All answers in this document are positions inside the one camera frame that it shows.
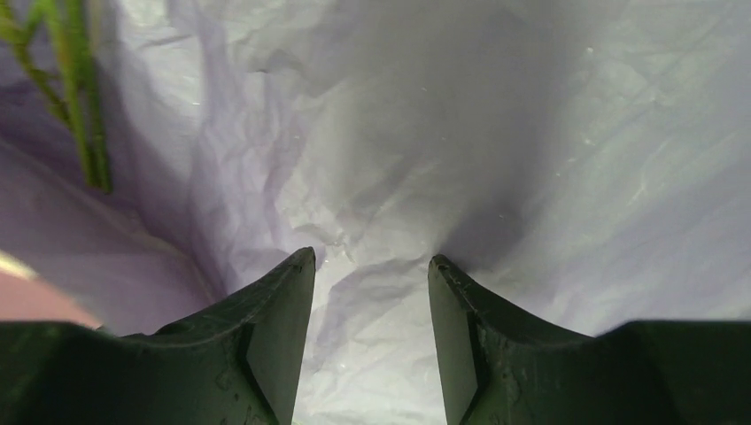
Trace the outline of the pink flower bouquet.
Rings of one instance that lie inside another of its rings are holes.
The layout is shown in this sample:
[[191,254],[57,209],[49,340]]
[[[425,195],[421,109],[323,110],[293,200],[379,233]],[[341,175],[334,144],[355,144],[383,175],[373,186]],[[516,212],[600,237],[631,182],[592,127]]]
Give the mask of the pink flower bouquet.
[[[1,3],[1,43],[40,90],[50,113],[71,132],[86,183],[112,192],[112,173],[93,52],[95,4],[82,0],[37,0],[22,19],[12,2]],[[46,27],[57,73],[36,66],[31,45]]]

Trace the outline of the purple wrapping paper sheet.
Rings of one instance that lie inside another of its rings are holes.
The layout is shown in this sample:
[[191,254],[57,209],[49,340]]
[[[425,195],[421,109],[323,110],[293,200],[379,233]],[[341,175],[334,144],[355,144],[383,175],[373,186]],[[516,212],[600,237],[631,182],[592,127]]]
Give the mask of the purple wrapping paper sheet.
[[451,424],[431,260],[562,328],[750,325],[747,1],[91,1],[113,180],[1,48],[1,250],[152,335],[295,251],[289,424]]

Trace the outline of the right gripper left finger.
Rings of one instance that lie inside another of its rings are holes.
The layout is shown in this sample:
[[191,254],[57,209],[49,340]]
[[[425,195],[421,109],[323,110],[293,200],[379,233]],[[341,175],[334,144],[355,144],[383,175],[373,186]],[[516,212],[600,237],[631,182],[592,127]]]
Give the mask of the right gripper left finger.
[[152,335],[1,326],[4,424],[289,424],[314,293],[306,247]]

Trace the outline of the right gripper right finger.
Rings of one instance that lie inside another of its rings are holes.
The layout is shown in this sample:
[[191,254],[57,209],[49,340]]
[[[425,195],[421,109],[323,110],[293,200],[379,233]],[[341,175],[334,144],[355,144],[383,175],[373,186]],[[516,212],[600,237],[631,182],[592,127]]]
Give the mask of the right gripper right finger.
[[430,262],[451,424],[747,424],[746,321],[632,321],[585,336]]

